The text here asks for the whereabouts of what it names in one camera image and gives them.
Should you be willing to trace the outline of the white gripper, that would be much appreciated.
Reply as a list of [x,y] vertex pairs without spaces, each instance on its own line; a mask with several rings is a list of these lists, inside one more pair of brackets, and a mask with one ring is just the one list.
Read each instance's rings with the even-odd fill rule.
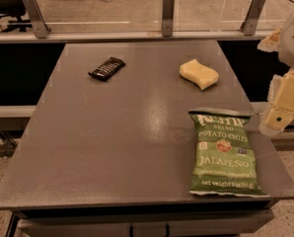
[[[279,60],[294,67],[294,11],[257,49],[277,52]],[[274,75],[269,84],[267,106],[260,118],[259,131],[268,136],[282,132],[294,119],[294,68],[283,76]]]

